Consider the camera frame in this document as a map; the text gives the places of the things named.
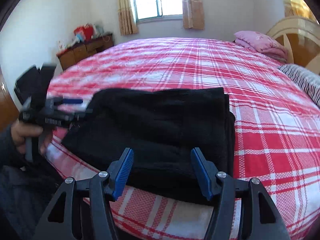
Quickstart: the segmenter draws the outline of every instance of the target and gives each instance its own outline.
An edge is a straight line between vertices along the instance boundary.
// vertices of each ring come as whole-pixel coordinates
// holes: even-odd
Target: headboard
[[[288,49],[287,63],[303,66],[320,74],[320,25],[299,16],[286,17],[267,35]]]

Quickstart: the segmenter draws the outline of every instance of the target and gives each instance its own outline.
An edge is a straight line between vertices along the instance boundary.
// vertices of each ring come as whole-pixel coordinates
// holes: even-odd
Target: dark sleeve
[[[0,167],[4,165],[22,167],[22,157],[13,143],[11,126],[9,126],[0,133]]]

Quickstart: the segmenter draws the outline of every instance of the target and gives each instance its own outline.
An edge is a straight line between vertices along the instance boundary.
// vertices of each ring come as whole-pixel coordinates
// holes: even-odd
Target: red bag
[[[93,26],[89,24],[87,24],[86,26],[79,26],[73,31],[75,35],[77,35],[78,33],[81,33],[85,41],[91,40],[93,32],[94,32]]]

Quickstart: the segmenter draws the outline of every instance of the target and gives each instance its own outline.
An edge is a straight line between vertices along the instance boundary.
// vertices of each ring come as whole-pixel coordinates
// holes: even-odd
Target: person's hand
[[[43,128],[34,124],[28,124],[19,122],[17,120],[11,126],[11,136],[12,140],[17,147],[18,152],[21,154],[26,153],[26,137],[39,137],[43,132]],[[40,153],[43,155],[45,154],[48,145],[52,141],[52,132],[49,133],[46,138],[44,139],[43,144],[40,147]]]

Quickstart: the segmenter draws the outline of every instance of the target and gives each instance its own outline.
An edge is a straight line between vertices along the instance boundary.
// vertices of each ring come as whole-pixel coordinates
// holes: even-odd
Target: yellow curtain
[[[182,0],[183,27],[204,29],[204,10],[201,0]]]
[[[304,0],[284,0],[284,16],[301,16],[317,21],[309,6]]]
[[[118,0],[118,16],[121,35],[138,33],[130,0]]]

